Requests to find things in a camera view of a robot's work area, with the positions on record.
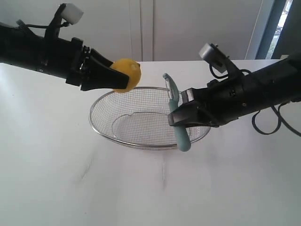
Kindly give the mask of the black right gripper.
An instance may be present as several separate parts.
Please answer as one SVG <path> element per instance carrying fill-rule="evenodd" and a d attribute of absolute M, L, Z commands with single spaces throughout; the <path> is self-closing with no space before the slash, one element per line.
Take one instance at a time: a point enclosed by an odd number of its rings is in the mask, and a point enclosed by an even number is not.
<path fill-rule="evenodd" d="M 238 88 L 235 80 L 216 79 L 206 88 L 189 88 L 182 93 L 176 117 L 185 127 L 219 127 L 238 119 Z"/>

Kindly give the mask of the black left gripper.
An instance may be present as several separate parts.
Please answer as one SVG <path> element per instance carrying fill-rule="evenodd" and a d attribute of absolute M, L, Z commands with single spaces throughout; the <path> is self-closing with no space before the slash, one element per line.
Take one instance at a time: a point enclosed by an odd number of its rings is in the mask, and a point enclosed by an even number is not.
<path fill-rule="evenodd" d="M 129 76 L 118 72 L 110 66 L 113 62 L 94 48 L 83 44 L 83 40 L 71 39 L 72 61 L 66 83 L 80 86 L 81 91 L 94 89 L 125 89 Z M 89 61 L 90 56 L 96 61 Z"/>

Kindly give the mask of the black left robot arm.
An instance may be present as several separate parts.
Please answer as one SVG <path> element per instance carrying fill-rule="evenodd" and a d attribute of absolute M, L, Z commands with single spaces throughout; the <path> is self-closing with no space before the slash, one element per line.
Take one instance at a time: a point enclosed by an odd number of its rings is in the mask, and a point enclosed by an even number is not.
<path fill-rule="evenodd" d="M 82 91 L 124 89 L 129 76 L 111 69 L 112 61 L 78 38 L 40 37 L 25 25 L 0 25 L 0 61 L 65 79 Z"/>

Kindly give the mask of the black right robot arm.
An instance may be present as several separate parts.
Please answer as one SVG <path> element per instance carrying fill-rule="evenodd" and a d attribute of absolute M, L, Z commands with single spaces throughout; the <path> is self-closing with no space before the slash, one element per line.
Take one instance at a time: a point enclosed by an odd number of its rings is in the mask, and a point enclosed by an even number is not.
<path fill-rule="evenodd" d="M 301 55 L 244 75 L 212 80 L 206 88 L 182 93 L 183 103 L 168 116 L 170 126 L 219 127 L 239 117 L 301 98 Z"/>

